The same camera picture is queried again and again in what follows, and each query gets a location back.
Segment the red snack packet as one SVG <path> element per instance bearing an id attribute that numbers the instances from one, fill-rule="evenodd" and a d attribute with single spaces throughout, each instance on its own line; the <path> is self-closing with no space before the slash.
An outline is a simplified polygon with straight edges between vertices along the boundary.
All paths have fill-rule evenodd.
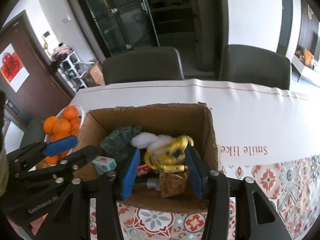
<path id="1" fill-rule="evenodd" d="M 146 164 L 139 165 L 138 169 L 137 169 L 137 176 L 141 177 L 141 176 L 148 174 L 150 172 L 153 172 L 153 169 L 149 168 L 148 165 L 146 165 Z"/>

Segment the light blue small box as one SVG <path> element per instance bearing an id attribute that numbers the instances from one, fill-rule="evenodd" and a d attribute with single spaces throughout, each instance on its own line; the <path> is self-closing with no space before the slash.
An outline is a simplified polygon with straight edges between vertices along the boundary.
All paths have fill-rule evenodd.
<path id="1" fill-rule="evenodd" d="M 113 158 L 103 156 L 97 156 L 92 163 L 99 176 L 102 176 L 110 170 L 115 170 L 117 166 L 116 161 Z"/>

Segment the orange centre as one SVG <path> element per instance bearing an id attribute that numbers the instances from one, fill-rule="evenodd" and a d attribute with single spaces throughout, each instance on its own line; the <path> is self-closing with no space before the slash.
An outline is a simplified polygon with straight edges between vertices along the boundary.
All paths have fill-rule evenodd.
<path id="1" fill-rule="evenodd" d="M 57 122 L 54 124 L 53 132 L 55 135 L 60 133 L 69 133 L 71 131 L 71 124 L 68 120 L 62 118 L 58 119 Z"/>

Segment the orange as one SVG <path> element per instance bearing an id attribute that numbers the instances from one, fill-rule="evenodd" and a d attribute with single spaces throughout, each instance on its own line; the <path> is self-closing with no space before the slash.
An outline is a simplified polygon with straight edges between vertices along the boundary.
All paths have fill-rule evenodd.
<path id="1" fill-rule="evenodd" d="M 71 131 L 71 124 L 68 120 L 62 118 L 58 119 L 57 122 L 54 124 L 53 132 L 55 135 L 60 133 L 69 133 Z"/>
<path id="2" fill-rule="evenodd" d="M 58 118 L 55 117 L 55 116 L 50 116 L 48 117 L 44 123 L 43 123 L 43 131 L 46 133 L 46 135 L 53 135 L 54 132 L 53 132 L 53 127 L 54 127 L 54 124 L 57 122 Z"/>

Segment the orange top left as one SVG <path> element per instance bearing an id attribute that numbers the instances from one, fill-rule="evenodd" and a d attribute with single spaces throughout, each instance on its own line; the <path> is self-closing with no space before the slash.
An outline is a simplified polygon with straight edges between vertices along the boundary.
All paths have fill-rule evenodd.
<path id="1" fill-rule="evenodd" d="M 43 123 L 43 131 L 46 133 L 46 135 L 53 135 L 54 132 L 53 132 L 53 127 L 54 127 L 54 124 L 57 122 L 58 118 L 55 117 L 55 116 L 50 116 L 48 117 L 44 123 Z"/>

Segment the dark green plush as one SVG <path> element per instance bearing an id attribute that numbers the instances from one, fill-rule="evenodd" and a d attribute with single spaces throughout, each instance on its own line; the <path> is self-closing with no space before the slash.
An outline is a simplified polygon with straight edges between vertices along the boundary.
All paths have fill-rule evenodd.
<path id="1" fill-rule="evenodd" d="M 135 147 L 131 145 L 131 140 L 139 135 L 141 130 L 141 126 L 117 127 L 101 141 L 100 147 L 105 150 L 107 157 L 114 159 L 118 163 L 125 160 L 130 153 L 135 151 Z"/>

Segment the brown cardboard box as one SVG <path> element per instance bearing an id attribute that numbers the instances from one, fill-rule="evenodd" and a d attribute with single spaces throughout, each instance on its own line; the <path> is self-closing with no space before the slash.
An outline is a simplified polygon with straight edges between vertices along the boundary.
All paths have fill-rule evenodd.
<path id="1" fill-rule="evenodd" d="M 141 129 L 136 139 L 102 148 L 102 141 L 118 128 L 138 127 Z M 220 167 L 212 111 L 203 103 L 170 103 L 142 107 L 116 107 L 89 111 L 78 134 L 75 150 L 88 145 L 98 149 L 99 155 L 107 155 L 119 160 L 132 146 L 142 150 L 155 150 L 151 159 L 155 160 L 162 151 L 159 147 L 172 142 L 180 135 L 188 135 L 202 159 L 211 168 Z M 142 209 L 172 213 L 200 213 L 208 210 L 208 201 L 199 199 L 193 192 L 191 182 L 187 182 L 184 193 L 163 198 L 156 189 L 136 189 L 124 202 Z"/>

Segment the brown entrance door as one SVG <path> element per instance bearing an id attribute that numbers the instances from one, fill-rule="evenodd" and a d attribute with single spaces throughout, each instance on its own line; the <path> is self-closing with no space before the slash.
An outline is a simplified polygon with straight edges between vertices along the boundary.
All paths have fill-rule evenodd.
<path id="1" fill-rule="evenodd" d="M 6 108 L 21 122 L 32 118 L 46 119 L 69 105 L 72 96 L 54 72 L 53 63 L 44 52 L 25 11 L 1 28 L 1 52 L 12 44 L 29 77 L 15 93 L 1 74 L 1 91 L 6 95 Z"/>

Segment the white fluffy plush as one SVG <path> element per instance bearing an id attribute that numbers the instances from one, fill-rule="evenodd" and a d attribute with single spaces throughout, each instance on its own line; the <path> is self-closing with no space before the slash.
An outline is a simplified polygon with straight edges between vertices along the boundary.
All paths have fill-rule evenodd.
<path id="1" fill-rule="evenodd" d="M 138 149 L 154 150 L 174 141 L 169 135 L 155 135 L 153 133 L 142 132 L 131 139 L 131 145 Z"/>

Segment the red fu poster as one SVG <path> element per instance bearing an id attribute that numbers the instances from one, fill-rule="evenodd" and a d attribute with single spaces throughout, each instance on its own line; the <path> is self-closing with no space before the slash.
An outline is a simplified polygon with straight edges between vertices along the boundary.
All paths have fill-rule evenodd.
<path id="1" fill-rule="evenodd" d="M 11 43 L 1 52 L 1 74 L 15 93 L 29 77 L 29 72 Z"/>

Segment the small cardboard box on floor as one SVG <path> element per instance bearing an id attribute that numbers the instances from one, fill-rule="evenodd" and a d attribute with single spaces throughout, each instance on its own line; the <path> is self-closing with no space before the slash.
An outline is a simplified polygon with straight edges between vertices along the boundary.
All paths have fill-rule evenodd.
<path id="1" fill-rule="evenodd" d="M 83 75 L 82 79 L 87 87 L 104 86 L 104 76 L 99 62 L 92 64 L 87 72 Z"/>

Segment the white shoe rack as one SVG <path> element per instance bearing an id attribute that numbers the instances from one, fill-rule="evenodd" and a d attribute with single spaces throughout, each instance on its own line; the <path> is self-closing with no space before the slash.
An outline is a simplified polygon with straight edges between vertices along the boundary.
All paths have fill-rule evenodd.
<path id="1" fill-rule="evenodd" d="M 85 81 L 80 78 L 79 68 L 76 68 L 80 59 L 74 51 L 69 54 L 58 54 L 57 60 L 59 62 L 58 72 L 74 92 L 87 88 Z"/>

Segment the right dark dining chair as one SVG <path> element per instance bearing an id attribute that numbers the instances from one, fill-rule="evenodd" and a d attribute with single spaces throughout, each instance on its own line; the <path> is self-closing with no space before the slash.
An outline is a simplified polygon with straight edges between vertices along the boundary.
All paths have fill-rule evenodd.
<path id="1" fill-rule="evenodd" d="M 231 44 L 223 51 L 219 79 L 288 90 L 291 74 L 287 57 L 262 48 Z"/>

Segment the dark dining chair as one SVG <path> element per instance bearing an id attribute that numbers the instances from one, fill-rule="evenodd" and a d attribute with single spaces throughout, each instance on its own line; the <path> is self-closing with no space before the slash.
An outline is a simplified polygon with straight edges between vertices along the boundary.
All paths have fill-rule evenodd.
<path id="1" fill-rule="evenodd" d="M 182 61 L 174 47 L 152 47 L 112 56 L 102 64 L 107 85 L 142 81 L 184 80 Z"/>
<path id="2" fill-rule="evenodd" d="M 287 57 L 262 48 L 231 44 L 223 51 L 219 79 L 288 90 L 291 74 Z"/>

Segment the left dark dining chair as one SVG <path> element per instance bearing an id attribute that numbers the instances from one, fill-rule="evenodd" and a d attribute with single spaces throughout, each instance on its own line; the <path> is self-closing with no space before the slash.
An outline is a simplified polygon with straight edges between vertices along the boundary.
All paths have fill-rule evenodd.
<path id="1" fill-rule="evenodd" d="M 142 81 L 184 80 L 182 61 L 174 47 L 152 47 L 112 56 L 102 64 L 107 85 Z"/>

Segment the white tv console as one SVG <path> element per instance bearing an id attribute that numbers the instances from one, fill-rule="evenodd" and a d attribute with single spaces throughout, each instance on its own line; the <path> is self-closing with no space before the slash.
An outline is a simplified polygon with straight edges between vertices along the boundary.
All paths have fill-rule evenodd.
<path id="1" fill-rule="evenodd" d="M 298 71 L 300 77 L 303 77 L 314 85 L 319 86 L 319 72 L 305 66 L 296 55 L 292 58 L 292 64 Z"/>

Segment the dark glass cabinet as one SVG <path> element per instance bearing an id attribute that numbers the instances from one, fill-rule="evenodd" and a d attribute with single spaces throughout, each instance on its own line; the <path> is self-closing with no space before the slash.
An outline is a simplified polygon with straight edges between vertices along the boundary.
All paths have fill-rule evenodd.
<path id="1" fill-rule="evenodd" d="M 228 40 L 227 0 L 67 0 L 100 61 L 149 47 L 176 48 L 188 77 L 219 73 Z"/>

